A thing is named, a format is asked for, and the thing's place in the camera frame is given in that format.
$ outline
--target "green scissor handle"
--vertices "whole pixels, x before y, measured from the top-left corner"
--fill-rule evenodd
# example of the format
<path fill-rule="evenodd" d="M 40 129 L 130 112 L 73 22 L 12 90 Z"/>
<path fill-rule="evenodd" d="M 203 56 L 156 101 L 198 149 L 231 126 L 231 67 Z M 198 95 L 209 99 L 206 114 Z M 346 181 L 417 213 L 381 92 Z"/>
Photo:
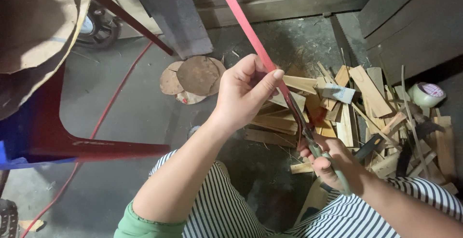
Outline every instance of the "green scissor handle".
<path fill-rule="evenodd" d="M 321 147 L 316 143 L 309 145 L 309 149 L 315 158 L 319 156 L 324 156 L 330 161 L 332 170 L 334 171 L 334 173 L 336 173 L 336 175 L 339 178 L 339 181 L 341 181 L 341 184 L 343 185 L 344 191 L 340 191 L 341 194 L 344 194 L 345 196 L 351 196 L 352 192 L 350 191 L 349 182 L 347 182 L 344 173 L 341 171 L 336 161 L 331 157 L 330 153 L 323 152 L 321 150 Z"/>

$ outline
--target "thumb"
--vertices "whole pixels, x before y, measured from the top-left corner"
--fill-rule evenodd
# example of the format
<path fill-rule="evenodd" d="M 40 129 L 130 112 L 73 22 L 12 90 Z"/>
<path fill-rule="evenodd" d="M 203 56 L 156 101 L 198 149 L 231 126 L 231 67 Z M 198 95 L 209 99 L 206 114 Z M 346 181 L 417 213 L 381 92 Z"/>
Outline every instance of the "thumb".
<path fill-rule="evenodd" d="M 312 162 L 313 170 L 325 181 L 332 182 L 335 181 L 338 176 L 332 168 L 330 167 L 331 162 L 324 156 L 317 157 Z"/>
<path fill-rule="evenodd" d="M 270 97 L 273 90 L 279 85 L 283 79 L 285 72 L 280 69 L 273 70 L 259 81 L 259 83 L 251 90 L 252 98 L 264 102 Z"/>

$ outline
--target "round wooden disc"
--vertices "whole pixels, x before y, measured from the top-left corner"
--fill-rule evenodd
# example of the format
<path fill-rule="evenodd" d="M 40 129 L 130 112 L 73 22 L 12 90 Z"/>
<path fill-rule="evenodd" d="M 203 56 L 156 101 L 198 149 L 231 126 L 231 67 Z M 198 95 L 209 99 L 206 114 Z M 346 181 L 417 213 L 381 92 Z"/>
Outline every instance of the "round wooden disc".
<path fill-rule="evenodd" d="M 175 95 L 183 91 L 177 79 L 177 70 L 182 65 L 183 61 L 171 63 L 162 73 L 159 80 L 159 87 L 164 94 Z"/>
<path fill-rule="evenodd" d="M 214 65 L 217 67 L 217 70 L 218 70 L 218 78 L 217 80 L 215 80 L 214 84 L 212 84 L 212 87 L 211 89 L 209 90 L 209 93 L 207 93 L 205 96 L 212 96 L 214 94 L 217 94 L 218 93 L 218 89 L 220 87 L 220 79 L 222 78 L 222 75 L 224 74 L 224 72 L 227 70 L 224 66 L 224 64 L 217 60 L 217 59 L 214 59 L 214 58 L 210 58 L 209 59 L 212 61 L 212 63 L 214 63 Z"/>
<path fill-rule="evenodd" d="M 175 95 L 175 99 L 180 101 L 183 104 L 196 104 L 205 98 L 206 96 L 198 96 L 193 93 L 186 92 L 186 91 L 183 91 Z"/>
<path fill-rule="evenodd" d="M 218 69 L 208 57 L 194 56 L 180 66 L 177 78 L 186 92 L 205 96 L 218 79 Z"/>

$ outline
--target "red plastic strap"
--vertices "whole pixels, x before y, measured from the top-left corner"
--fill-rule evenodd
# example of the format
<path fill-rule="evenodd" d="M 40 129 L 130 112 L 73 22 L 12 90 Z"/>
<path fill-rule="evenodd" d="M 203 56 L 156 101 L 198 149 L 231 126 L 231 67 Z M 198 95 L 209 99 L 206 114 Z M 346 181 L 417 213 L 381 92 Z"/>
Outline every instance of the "red plastic strap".
<path fill-rule="evenodd" d="M 265 51 L 263 48 L 262 43 L 260 42 L 258 36 L 252 29 L 251 25 L 249 24 L 248 20 L 246 19 L 245 14 L 243 13 L 243 10 L 241 10 L 241 7 L 239 6 L 238 2 L 236 0 L 225 0 L 227 1 L 228 6 L 230 7 L 231 11 L 233 12 L 233 15 L 235 18 L 238 20 L 239 25 L 245 32 L 246 36 L 248 37 L 249 41 L 251 42 L 252 46 L 254 47 L 254 50 L 256 50 L 257 54 L 259 55 L 260 59 L 262 60 L 263 65 L 265 68 L 267 68 L 268 72 L 271 72 L 272 70 L 276 69 L 275 64 L 270 60 L 270 57 L 268 53 Z M 297 112 L 293 107 L 293 104 L 291 103 L 289 99 L 289 89 L 286 86 L 285 82 L 281 81 L 280 85 L 278 88 L 281 90 L 281 93 L 283 94 L 283 97 L 286 101 L 286 104 L 290 109 L 294 111 L 295 116 L 297 116 Z M 296 122 L 299 124 L 300 122 L 304 121 L 304 118 L 297 118 L 296 117 Z"/>

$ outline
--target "hand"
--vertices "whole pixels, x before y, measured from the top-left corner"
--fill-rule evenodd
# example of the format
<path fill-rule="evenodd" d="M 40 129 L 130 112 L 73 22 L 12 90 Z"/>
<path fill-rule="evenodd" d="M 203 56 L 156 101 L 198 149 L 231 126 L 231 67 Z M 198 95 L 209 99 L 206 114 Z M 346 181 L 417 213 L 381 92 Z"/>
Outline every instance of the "hand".
<path fill-rule="evenodd" d="M 350 151 L 344 146 L 344 143 L 333 137 L 325 137 L 319 134 L 313 134 L 315 142 L 320 145 L 324 152 L 329 152 L 331 157 L 339 165 L 341 171 L 349 182 L 351 191 L 361 196 L 363 193 L 364 184 L 368 181 L 377 179 L 377 176 L 368 172 Z M 320 176 L 323 181 L 330 187 L 335 188 L 339 191 L 343 191 L 343 186 L 338 179 L 338 176 L 334 173 L 330 167 L 330 161 L 321 156 L 315 158 L 313 154 L 307 148 L 307 144 L 300 143 L 298 145 L 298 151 L 301 156 L 308 157 L 312 163 L 313 170 Z"/>
<path fill-rule="evenodd" d="M 220 81 L 217 105 L 211 115 L 231 133 L 246 126 L 267 99 L 276 96 L 283 70 L 267 73 L 256 54 L 241 59 L 225 71 Z"/>

